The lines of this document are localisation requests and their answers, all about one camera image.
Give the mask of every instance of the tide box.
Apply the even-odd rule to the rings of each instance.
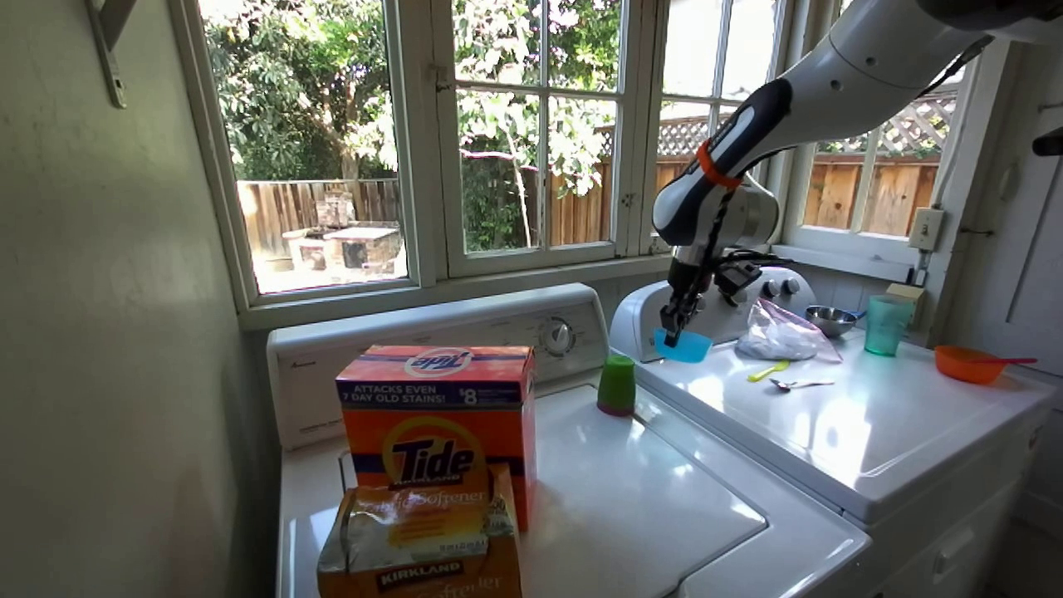
[[[487,468],[485,489],[344,493],[318,555],[321,598],[519,598],[510,477]]]
[[[335,393],[359,484],[485,484],[487,466],[507,466],[528,530],[528,344],[373,344],[335,376]]]

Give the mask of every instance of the cardboard box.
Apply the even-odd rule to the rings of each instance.
[[[507,466],[519,528],[534,503],[528,344],[373,344],[335,376],[359,484],[485,484]]]
[[[318,555],[321,598],[519,598],[510,477],[344,493]]]

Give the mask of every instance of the white wall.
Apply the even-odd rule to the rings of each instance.
[[[0,9],[0,594],[265,594],[277,436],[162,0]]]

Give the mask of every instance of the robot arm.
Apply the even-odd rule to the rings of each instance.
[[[698,314],[698,294],[724,263],[719,230],[727,204],[741,204],[753,164],[783,146],[853,136],[889,118],[987,41],[931,16],[920,0],[858,0],[796,67],[750,94],[659,192],[654,230],[673,247],[663,341],[673,344]]]

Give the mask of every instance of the white appliance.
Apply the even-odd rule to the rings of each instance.
[[[860,332],[848,332],[834,341],[841,365],[796,363],[777,371],[783,383],[830,385],[782,396],[766,380],[750,383],[766,363],[737,355],[735,341],[719,341],[701,363],[647,355],[643,332],[659,326],[663,299],[662,284],[638,288],[618,308],[627,322],[610,326],[614,341],[642,355],[638,383],[858,522],[869,550],[853,594],[978,590],[1052,385],[1023,371],[1008,371],[997,385],[952,383],[926,350],[903,344],[898,359],[879,359],[863,353]],[[744,313],[711,308],[701,332],[735,338]]]
[[[866,535],[638,387],[638,419],[593,406],[607,355],[588,284],[485,294],[269,336],[282,436],[279,578],[314,594],[342,494],[331,376],[373,341],[534,344],[538,506],[520,535],[531,598],[845,594]]]

